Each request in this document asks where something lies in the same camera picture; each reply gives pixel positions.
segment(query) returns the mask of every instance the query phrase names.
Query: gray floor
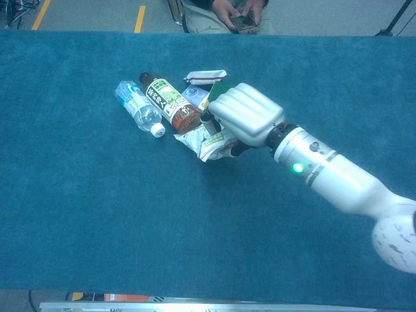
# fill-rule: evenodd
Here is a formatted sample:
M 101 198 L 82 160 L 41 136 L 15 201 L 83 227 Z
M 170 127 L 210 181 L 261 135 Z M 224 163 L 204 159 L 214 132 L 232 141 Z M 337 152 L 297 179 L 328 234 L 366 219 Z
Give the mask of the gray floor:
M 271 0 L 276 34 L 295 36 L 372 36 L 386 28 L 403 1 L 399 0 Z M 21 29 L 31 29 L 44 3 L 24 15 Z M 135 29 L 140 5 L 146 6 L 142 33 L 182 33 L 165 0 L 52 0 L 39 31 L 122 31 Z M 397 34 L 416 12 L 416 1 L 393 29 Z M 0 14 L 0 25 L 5 24 Z M 401 33 L 416 36 L 416 18 Z M 33 291 L 35 305 L 62 301 L 66 292 Z M 0 311 L 30 311 L 27 291 L 0 290 Z

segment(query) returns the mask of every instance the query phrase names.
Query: plastic water bottle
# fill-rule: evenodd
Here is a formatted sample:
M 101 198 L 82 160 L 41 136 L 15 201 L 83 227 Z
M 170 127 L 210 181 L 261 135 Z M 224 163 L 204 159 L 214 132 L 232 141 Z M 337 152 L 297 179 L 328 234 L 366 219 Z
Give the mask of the plastic water bottle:
M 115 94 L 139 129 L 150 132 L 156 138 L 164 135 L 162 115 L 149 102 L 137 84 L 133 81 L 122 81 L 118 84 Z

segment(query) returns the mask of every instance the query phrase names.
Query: robotic arm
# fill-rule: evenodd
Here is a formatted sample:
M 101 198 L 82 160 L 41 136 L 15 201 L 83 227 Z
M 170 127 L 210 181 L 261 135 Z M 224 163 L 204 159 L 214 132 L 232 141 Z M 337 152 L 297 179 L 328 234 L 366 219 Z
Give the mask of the robotic arm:
M 339 210 L 375 219 L 372 243 L 380 257 L 416 273 L 416 201 L 394 194 L 301 127 L 287 123 L 278 104 L 247 84 L 219 96 L 209 112 L 247 146 L 270 147 L 276 162 Z

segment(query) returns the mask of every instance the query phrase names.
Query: teal carpet table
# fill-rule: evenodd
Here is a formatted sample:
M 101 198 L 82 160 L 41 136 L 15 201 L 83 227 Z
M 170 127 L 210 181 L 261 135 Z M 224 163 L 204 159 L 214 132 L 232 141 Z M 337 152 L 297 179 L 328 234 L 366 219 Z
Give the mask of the teal carpet table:
M 0 287 L 416 308 L 373 250 L 268 150 L 202 163 L 114 97 L 226 69 L 287 120 L 416 198 L 416 38 L 2 31 Z

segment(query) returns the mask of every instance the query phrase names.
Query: bottle label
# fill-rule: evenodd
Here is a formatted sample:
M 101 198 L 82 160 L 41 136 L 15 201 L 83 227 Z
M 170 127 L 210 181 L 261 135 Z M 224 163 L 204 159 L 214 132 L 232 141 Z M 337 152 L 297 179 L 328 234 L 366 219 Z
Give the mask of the bottle label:
M 176 112 L 186 105 L 191 105 L 165 79 L 152 82 L 146 91 L 147 97 L 155 106 L 160 108 L 163 116 L 172 123 Z
M 131 117 L 135 117 L 136 113 L 144 106 L 150 105 L 144 95 L 140 95 L 136 92 L 137 88 L 132 87 L 131 97 L 132 99 L 128 102 L 124 102 L 124 107 L 129 112 Z

